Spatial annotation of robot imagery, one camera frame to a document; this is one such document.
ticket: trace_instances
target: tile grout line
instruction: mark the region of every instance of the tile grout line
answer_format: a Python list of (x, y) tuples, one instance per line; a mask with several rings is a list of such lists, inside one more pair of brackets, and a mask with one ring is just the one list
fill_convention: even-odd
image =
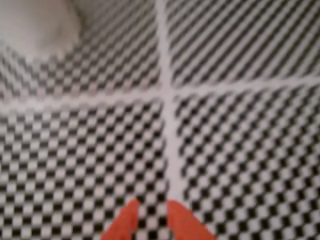
[(94, 106), (96, 104), (116, 104), (118, 102), (132, 103), (133, 101), (150, 101), (152, 99), (170, 99), (170, 104), (173, 104), (175, 97), (188, 97), (190, 95), (205, 96), (212, 93), (226, 93), (226, 92), (243, 92), (243, 91), (260, 91), (263, 89), (276, 90), (279, 88), (297, 88), (297, 87), (312, 87), (320, 85), (320, 77), (306, 76), (300, 79), (297, 78), (273, 78), (269, 80), (256, 79), (248, 82), (234, 82), (231, 84), (219, 83), (215, 85), (199, 85), (199, 86), (181, 86), (173, 89), (169, 81), (164, 81), (163, 86), (159, 89), (150, 88), (146, 91), (141, 89), (132, 89), (128, 92), (114, 92), (106, 95), (105, 91), (99, 91), (95, 94), (82, 93), (79, 96), (65, 94), (60, 98), (56, 96), (45, 96), (39, 98), (30, 96), (26, 98), (13, 98), (10, 100), (0, 100), (0, 112), (6, 113), (10, 111), (26, 112), (29, 110), (41, 111), (46, 109), (58, 109), (61, 107), (80, 107)]
[(177, 136), (178, 121), (175, 118), (174, 98), (176, 89), (172, 87), (173, 73), (170, 66), (168, 28), (166, 18), (166, 1), (156, 0), (156, 22), (158, 36), (158, 52), (160, 65), (161, 98), (163, 100), (162, 119), (165, 138), (164, 155), (167, 159), (165, 177), (168, 181), (168, 199), (183, 201), (184, 183), (181, 177), (183, 159), (179, 156), (179, 138)]

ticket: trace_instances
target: checkered floor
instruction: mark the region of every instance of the checkered floor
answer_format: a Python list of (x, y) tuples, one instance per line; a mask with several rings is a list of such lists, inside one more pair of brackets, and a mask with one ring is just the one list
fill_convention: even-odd
[(177, 199), (219, 240), (320, 240), (320, 2), (73, 0), (62, 59), (0, 49), (0, 239), (99, 240)]

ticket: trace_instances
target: blurry white object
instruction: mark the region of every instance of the blurry white object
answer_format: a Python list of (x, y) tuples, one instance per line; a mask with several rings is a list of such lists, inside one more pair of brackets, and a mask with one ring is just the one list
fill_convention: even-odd
[(79, 33), (68, 0), (0, 0), (0, 40), (29, 61), (63, 55)]

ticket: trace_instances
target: checkered pattern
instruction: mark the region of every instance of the checkered pattern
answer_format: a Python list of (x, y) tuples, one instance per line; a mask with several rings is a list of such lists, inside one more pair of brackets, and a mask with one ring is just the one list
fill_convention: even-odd
[(174, 85), (320, 74), (317, 0), (167, 0)]
[(63, 59), (26, 63), (0, 50), (0, 97), (81, 93), (158, 82), (156, 12), (152, 0), (75, 0), (83, 15), (80, 43)]
[(168, 239), (162, 103), (0, 115), (0, 239), (99, 239), (142, 202), (137, 240)]
[(184, 199), (219, 240), (320, 239), (320, 86), (177, 105)]

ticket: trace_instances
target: tiled floor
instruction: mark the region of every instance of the tiled floor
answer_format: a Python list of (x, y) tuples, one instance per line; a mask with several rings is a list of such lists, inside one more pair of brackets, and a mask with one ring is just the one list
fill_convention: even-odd
[(0, 50), (0, 239), (99, 239), (177, 199), (219, 240), (320, 240), (320, 2), (74, 0), (80, 43)]

